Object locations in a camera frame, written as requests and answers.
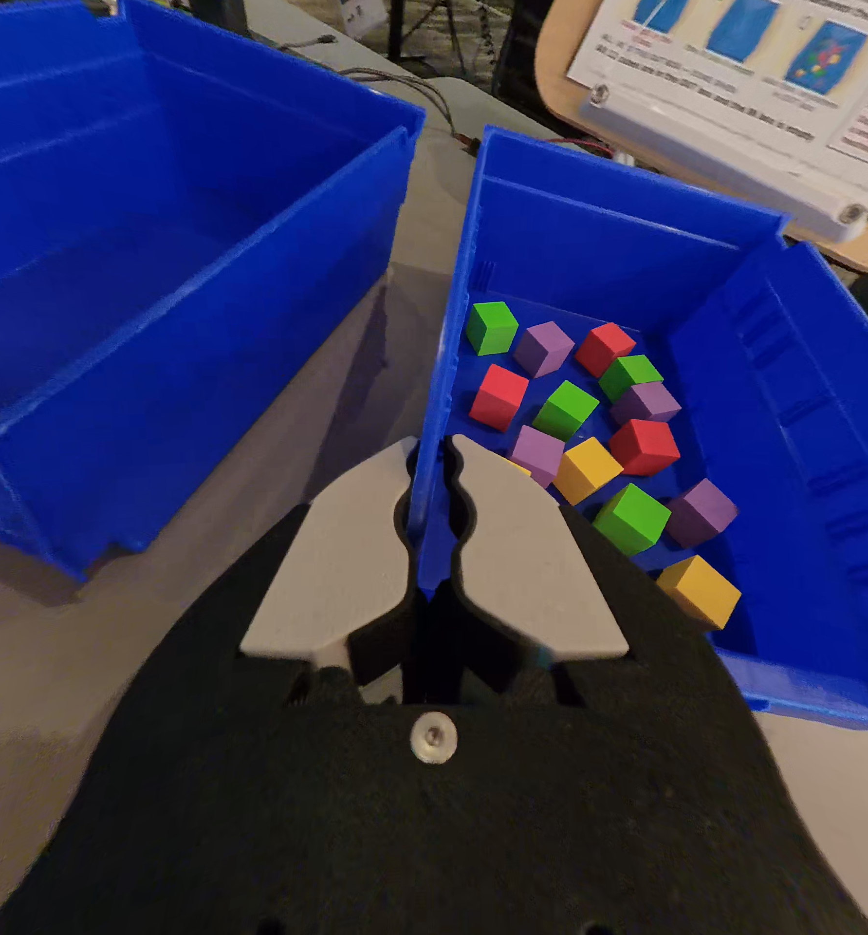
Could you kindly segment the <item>printed instruction sheet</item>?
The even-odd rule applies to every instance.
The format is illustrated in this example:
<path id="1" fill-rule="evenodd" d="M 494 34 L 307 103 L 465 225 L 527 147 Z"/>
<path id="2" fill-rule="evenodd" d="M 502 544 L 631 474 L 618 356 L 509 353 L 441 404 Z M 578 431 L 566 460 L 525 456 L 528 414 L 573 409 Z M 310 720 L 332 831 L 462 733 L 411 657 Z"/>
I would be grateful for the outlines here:
<path id="1" fill-rule="evenodd" d="M 868 189 L 868 2 L 604 2 L 567 76 Z"/>

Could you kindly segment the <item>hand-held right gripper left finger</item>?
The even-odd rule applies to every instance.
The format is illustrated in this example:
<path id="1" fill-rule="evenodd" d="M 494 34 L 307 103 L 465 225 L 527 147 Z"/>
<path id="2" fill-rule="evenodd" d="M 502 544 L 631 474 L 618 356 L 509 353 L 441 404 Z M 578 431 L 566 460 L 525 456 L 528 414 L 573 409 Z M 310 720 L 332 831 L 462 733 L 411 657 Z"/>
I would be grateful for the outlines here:
<path id="1" fill-rule="evenodd" d="M 368 705 L 416 700 L 429 607 L 405 532 L 417 446 L 393 442 L 306 504 L 241 638 L 243 660 L 344 671 Z"/>

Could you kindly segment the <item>blue plastic bin with cubes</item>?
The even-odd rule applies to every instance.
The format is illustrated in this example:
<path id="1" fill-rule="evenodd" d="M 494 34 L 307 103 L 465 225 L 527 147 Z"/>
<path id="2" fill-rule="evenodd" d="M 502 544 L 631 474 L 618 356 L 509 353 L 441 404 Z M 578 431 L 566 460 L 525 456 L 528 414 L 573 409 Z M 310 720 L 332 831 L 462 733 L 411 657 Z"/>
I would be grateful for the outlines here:
<path id="1" fill-rule="evenodd" d="M 386 272 L 422 108 L 153 2 L 0 6 L 0 542 L 142 552 Z"/>

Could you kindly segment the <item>instruction sheet on wooden board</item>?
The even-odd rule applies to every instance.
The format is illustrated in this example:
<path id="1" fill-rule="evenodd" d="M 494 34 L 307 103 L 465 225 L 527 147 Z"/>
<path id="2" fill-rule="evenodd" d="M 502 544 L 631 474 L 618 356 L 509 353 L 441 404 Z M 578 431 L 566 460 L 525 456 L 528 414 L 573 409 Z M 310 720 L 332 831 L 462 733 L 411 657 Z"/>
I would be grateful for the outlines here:
<path id="1" fill-rule="evenodd" d="M 721 193 L 757 206 L 770 207 L 764 195 L 747 193 L 741 184 L 727 184 L 702 174 L 696 167 L 678 161 L 661 143 L 639 142 L 625 132 L 608 128 L 590 111 L 590 92 L 568 78 L 568 67 L 601 3 L 556 1 L 544 20 L 536 42 L 534 71 L 538 93 L 548 111 L 573 128 L 602 139 L 617 151 L 636 158 L 645 168 L 711 193 Z M 833 263 L 859 275 L 868 275 L 868 223 L 854 240 L 832 242 L 790 222 L 785 234 L 793 240 L 813 243 Z"/>

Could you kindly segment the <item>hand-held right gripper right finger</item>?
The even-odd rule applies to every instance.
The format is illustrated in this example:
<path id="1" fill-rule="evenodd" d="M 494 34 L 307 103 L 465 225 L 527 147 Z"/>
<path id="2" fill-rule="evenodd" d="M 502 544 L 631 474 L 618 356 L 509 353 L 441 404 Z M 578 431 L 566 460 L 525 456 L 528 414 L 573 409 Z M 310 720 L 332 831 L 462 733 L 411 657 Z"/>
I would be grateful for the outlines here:
<path id="1" fill-rule="evenodd" d="M 629 644 L 560 506 L 465 435 L 447 442 L 450 571 L 430 604 L 430 700 L 587 705 L 570 666 Z"/>

